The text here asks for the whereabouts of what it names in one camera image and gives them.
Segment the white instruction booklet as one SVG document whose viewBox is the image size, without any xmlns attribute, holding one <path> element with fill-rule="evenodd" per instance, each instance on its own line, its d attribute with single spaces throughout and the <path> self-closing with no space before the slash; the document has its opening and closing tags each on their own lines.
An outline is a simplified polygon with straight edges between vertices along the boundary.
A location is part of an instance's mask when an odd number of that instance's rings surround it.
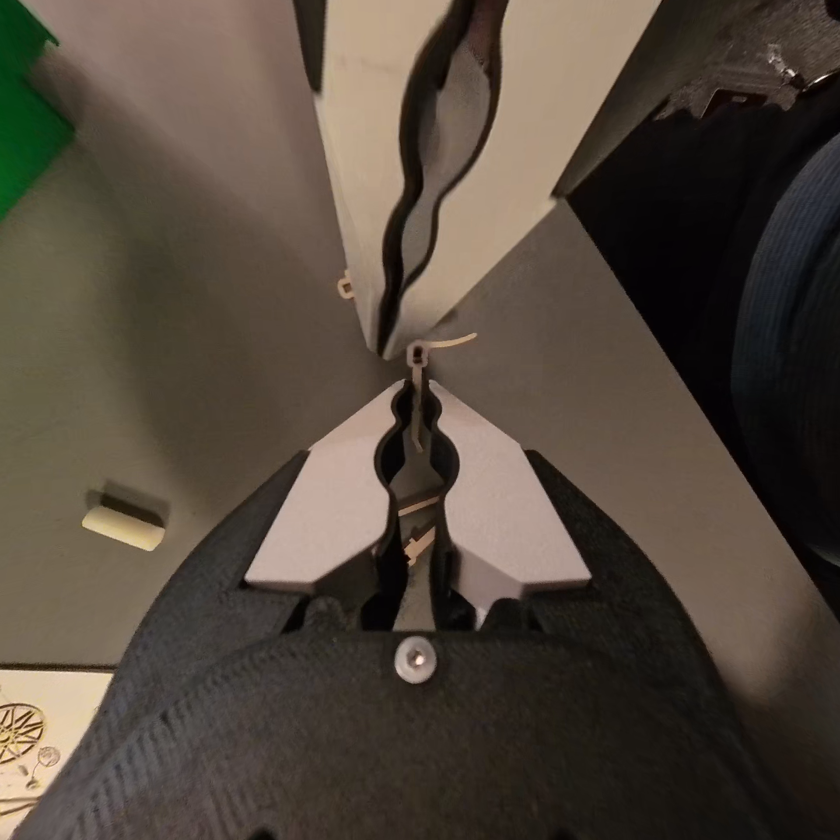
<svg viewBox="0 0 840 840">
<path fill-rule="evenodd" d="M 14 835 L 67 764 L 112 673 L 1 670 L 1 838 Z"/>
</svg>

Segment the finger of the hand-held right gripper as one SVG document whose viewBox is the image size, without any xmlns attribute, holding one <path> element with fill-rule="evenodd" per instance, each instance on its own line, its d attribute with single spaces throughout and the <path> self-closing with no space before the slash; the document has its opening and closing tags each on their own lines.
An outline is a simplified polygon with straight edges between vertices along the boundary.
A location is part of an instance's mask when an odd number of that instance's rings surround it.
<svg viewBox="0 0 840 840">
<path fill-rule="evenodd" d="M 418 58 L 453 8 L 446 1 L 329 1 L 314 95 L 342 241 L 366 347 L 378 347 L 385 231 L 403 196 L 403 100 Z"/>
<path fill-rule="evenodd" d="M 382 357 L 425 338 L 653 107 L 688 81 L 722 2 L 474 2 L 422 80 L 389 255 Z"/>
</svg>

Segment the small white wax cylinder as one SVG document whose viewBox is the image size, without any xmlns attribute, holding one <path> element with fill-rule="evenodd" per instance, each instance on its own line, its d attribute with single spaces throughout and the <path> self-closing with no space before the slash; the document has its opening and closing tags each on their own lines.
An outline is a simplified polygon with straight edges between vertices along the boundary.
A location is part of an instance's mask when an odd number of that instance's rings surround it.
<svg viewBox="0 0 840 840">
<path fill-rule="evenodd" d="M 90 509 L 80 525 L 89 532 L 144 552 L 156 550 L 165 536 L 164 526 L 106 505 Z"/>
</svg>

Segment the curved wooden model part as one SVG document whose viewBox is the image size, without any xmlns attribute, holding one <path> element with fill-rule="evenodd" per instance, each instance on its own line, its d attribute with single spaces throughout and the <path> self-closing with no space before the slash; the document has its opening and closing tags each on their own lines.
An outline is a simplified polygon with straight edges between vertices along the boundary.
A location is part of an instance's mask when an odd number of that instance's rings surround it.
<svg viewBox="0 0 840 840">
<path fill-rule="evenodd" d="M 411 417 L 411 439 L 417 453 L 424 451 L 424 399 L 426 389 L 426 368 L 432 351 L 445 350 L 466 344 L 477 337 L 477 332 L 470 332 L 455 339 L 416 339 L 406 348 L 406 364 L 411 372 L 413 388 L 413 409 Z"/>
</svg>

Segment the green plastic bin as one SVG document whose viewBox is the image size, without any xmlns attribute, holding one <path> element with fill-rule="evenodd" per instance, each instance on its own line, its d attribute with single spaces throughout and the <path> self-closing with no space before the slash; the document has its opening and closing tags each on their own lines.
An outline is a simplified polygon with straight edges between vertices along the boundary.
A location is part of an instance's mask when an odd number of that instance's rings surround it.
<svg viewBox="0 0 840 840">
<path fill-rule="evenodd" d="M 19 1 L 1 2 L 1 217 L 68 146 L 75 130 L 34 87 L 58 39 Z"/>
</svg>

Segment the person's blue jeans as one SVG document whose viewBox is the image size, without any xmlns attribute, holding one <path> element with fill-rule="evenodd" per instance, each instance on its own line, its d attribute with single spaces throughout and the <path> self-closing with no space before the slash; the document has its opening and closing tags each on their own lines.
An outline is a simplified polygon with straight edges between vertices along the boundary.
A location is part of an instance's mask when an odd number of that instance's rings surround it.
<svg viewBox="0 0 840 840">
<path fill-rule="evenodd" d="M 736 321 L 731 399 L 749 465 L 795 542 L 838 565 L 839 138 L 766 224 Z"/>
</svg>

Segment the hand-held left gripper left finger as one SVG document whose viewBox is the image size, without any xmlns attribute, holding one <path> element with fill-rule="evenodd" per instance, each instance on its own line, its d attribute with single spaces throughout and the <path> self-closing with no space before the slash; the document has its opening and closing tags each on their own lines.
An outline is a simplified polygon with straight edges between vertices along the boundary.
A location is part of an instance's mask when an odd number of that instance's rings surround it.
<svg viewBox="0 0 840 840">
<path fill-rule="evenodd" d="M 310 447 L 245 574 L 252 587 L 380 587 L 413 389 L 397 381 Z"/>
</svg>

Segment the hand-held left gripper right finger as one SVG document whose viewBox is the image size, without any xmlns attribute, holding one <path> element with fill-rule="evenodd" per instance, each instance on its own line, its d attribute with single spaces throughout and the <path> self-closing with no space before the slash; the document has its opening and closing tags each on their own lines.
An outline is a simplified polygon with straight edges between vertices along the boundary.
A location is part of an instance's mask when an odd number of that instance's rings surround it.
<svg viewBox="0 0 840 840">
<path fill-rule="evenodd" d="M 586 586 L 591 573 L 520 444 L 437 382 L 429 391 L 457 458 L 444 494 L 457 593 L 497 602 Z"/>
</svg>

